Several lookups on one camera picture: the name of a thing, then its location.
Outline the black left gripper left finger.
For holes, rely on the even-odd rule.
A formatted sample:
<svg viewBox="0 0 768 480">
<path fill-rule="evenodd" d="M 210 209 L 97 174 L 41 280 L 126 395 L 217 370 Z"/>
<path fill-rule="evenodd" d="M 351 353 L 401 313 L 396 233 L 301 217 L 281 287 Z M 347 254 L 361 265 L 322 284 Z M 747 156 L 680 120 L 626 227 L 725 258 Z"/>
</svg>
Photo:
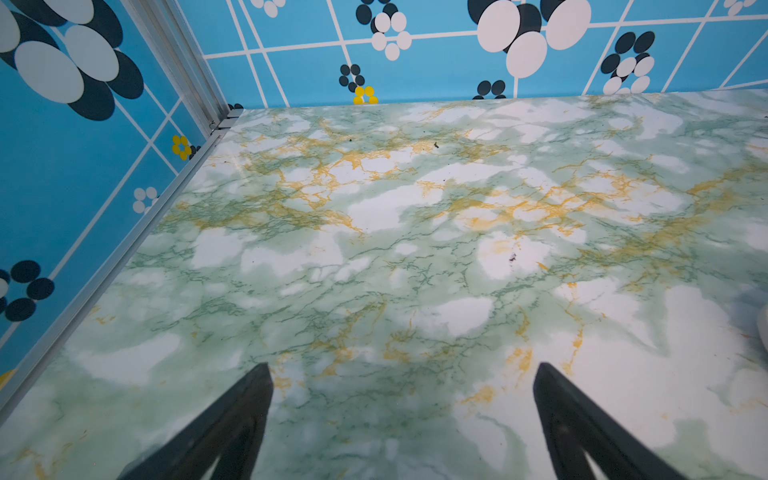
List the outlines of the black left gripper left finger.
<svg viewBox="0 0 768 480">
<path fill-rule="evenodd" d="M 249 479 L 274 392 L 260 363 L 167 443 L 124 469 L 122 479 Z"/>
</svg>

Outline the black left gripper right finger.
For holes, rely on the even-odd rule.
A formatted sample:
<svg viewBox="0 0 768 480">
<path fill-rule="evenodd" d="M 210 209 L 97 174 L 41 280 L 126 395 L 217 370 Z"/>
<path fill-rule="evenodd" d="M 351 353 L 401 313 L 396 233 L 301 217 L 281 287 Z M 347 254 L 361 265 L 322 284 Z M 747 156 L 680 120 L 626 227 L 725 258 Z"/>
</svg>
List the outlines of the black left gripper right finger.
<svg viewBox="0 0 768 480">
<path fill-rule="evenodd" d="M 593 479 L 595 462 L 609 479 L 681 479 L 553 365 L 539 365 L 533 395 L 559 479 Z"/>
</svg>

